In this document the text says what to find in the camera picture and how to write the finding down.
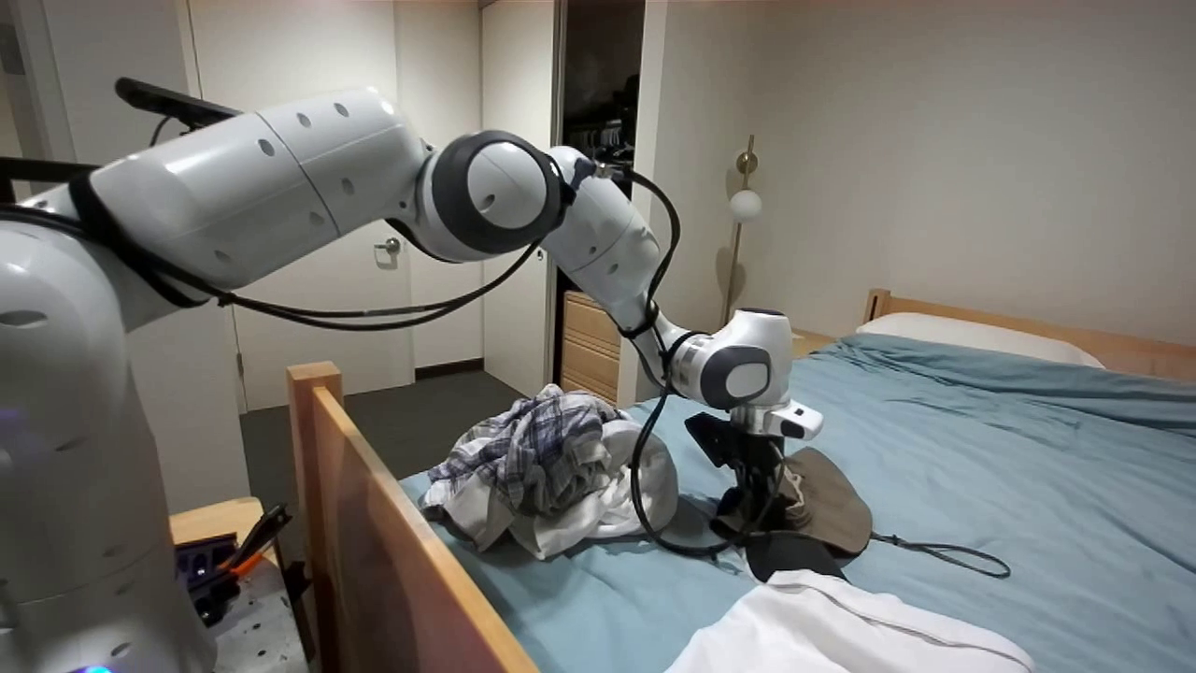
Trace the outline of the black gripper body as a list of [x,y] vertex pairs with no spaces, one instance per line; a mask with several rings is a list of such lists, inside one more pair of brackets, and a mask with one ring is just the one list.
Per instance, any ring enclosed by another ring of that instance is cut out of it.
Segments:
[[726,418],[693,417],[688,434],[714,469],[730,469],[738,484],[723,494],[726,524],[780,524],[794,494],[780,491],[780,443],[754,438]]

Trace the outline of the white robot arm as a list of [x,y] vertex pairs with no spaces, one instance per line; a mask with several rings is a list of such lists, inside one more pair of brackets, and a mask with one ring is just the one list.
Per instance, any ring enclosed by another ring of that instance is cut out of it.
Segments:
[[688,334],[659,311],[670,255],[606,166],[503,132],[435,150],[370,90],[209,110],[199,132],[0,216],[5,673],[217,671],[177,581],[126,336],[375,220],[439,261],[544,250],[660,389],[759,443],[812,423],[789,398],[780,313]]

